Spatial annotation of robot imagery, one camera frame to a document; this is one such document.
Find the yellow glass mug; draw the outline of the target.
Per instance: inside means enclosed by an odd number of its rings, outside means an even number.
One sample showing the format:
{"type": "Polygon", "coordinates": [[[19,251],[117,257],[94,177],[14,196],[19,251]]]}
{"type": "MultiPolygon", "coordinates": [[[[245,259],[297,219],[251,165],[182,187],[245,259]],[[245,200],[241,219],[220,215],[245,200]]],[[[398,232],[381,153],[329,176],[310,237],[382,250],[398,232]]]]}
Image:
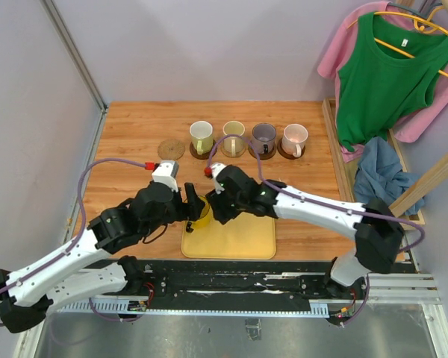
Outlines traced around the yellow glass mug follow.
{"type": "Polygon", "coordinates": [[[205,196],[200,195],[199,199],[204,203],[204,207],[200,213],[200,217],[197,221],[187,221],[185,225],[185,232],[192,233],[193,231],[200,230],[206,227],[211,221],[211,207],[205,196]]]}

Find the dark brown wooden coaster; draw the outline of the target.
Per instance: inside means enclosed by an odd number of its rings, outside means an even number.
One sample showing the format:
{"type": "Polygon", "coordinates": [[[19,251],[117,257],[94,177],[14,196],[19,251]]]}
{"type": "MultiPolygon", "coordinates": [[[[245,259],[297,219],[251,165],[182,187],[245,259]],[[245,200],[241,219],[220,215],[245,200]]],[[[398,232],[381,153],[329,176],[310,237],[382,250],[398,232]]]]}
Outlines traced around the dark brown wooden coaster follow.
{"type": "Polygon", "coordinates": [[[304,146],[302,150],[300,151],[300,155],[298,157],[295,157],[293,154],[288,154],[282,147],[282,139],[279,140],[277,144],[277,151],[280,153],[280,155],[287,159],[287,160],[297,160],[299,158],[302,158],[304,156],[306,147],[304,146]]]}
{"type": "Polygon", "coordinates": [[[269,160],[276,154],[276,144],[274,142],[251,142],[248,145],[248,152],[254,158],[269,160]]]}
{"type": "Polygon", "coordinates": [[[214,140],[214,141],[212,142],[212,145],[211,145],[209,151],[204,152],[204,153],[202,153],[202,154],[199,154],[199,153],[197,152],[197,150],[194,148],[193,143],[191,142],[191,143],[189,144],[190,154],[191,154],[194,158],[196,158],[196,159],[198,159],[198,160],[207,160],[207,159],[210,157],[212,148],[214,147],[215,144],[216,144],[216,141],[214,140]]]}

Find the cream mug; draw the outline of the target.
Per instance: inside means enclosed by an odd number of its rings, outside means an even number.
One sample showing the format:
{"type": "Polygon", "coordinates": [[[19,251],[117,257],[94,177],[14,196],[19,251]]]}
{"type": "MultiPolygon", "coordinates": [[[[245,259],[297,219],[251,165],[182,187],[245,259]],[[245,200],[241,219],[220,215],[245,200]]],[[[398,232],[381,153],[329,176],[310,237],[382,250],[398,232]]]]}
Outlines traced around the cream mug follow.
{"type": "Polygon", "coordinates": [[[223,126],[223,134],[226,136],[223,140],[223,146],[227,151],[231,151],[235,154],[245,147],[245,142],[243,140],[245,126],[241,122],[227,122],[223,126]]]}

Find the purple black mug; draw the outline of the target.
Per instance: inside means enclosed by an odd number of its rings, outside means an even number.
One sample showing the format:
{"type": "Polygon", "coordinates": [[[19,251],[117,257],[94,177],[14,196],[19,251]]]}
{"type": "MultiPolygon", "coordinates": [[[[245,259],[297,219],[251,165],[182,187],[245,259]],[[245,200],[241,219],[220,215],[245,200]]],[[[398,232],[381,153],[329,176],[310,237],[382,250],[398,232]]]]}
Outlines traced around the purple black mug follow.
{"type": "Polygon", "coordinates": [[[277,131],[273,125],[260,123],[252,129],[251,142],[275,142],[276,137],[277,131]]]}

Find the white faceted mug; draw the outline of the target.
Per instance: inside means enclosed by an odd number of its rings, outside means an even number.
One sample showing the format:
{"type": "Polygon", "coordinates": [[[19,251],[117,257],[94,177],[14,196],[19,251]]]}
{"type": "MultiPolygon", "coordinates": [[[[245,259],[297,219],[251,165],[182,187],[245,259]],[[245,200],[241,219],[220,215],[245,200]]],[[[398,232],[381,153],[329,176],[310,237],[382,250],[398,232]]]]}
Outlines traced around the white faceted mug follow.
{"type": "Polygon", "coordinates": [[[209,151],[213,137],[213,126],[206,121],[197,121],[190,126],[191,141],[199,154],[209,151]]]}

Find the pink mug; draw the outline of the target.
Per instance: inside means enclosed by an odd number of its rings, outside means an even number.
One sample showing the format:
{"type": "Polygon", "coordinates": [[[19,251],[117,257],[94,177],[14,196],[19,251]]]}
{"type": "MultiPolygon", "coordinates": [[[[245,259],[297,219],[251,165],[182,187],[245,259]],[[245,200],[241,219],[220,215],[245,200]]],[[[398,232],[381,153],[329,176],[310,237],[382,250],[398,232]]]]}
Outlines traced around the pink mug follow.
{"type": "Polygon", "coordinates": [[[306,145],[308,130],[300,124],[290,124],[283,131],[282,147],[288,154],[295,157],[300,155],[300,151],[306,145]]]}

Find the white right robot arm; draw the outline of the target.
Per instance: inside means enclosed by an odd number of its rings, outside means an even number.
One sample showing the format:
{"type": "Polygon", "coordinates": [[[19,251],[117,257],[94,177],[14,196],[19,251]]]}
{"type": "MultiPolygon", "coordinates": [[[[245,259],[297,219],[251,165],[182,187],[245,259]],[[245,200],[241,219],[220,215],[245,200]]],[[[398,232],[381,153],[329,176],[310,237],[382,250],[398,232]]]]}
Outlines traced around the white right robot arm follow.
{"type": "Polygon", "coordinates": [[[205,174],[214,183],[206,198],[221,224],[249,213],[307,222],[354,240],[355,247],[333,261],[323,280],[324,291],[331,298],[341,298],[369,273],[391,272],[403,229],[379,199],[369,204],[339,202],[275,180],[258,183],[237,166],[222,163],[206,168],[205,174]]]}

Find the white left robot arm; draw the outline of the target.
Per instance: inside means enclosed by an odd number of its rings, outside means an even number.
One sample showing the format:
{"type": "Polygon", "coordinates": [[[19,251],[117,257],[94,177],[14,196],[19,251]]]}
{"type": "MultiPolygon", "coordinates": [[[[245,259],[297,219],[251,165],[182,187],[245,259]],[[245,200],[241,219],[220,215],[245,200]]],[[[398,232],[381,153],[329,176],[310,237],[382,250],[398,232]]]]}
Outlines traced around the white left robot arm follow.
{"type": "Polygon", "coordinates": [[[140,293],[148,282],[136,257],[125,256],[88,274],[78,271],[144,241],[160,227],[197,220],[205,202],[193,184],[186,183],[184,188],[186,198],[152,181],[135,198],[104,210],[80,236],[41,260],[17,271],[0,269],[0,326],[21,333],[74,301],[140,293]]]}

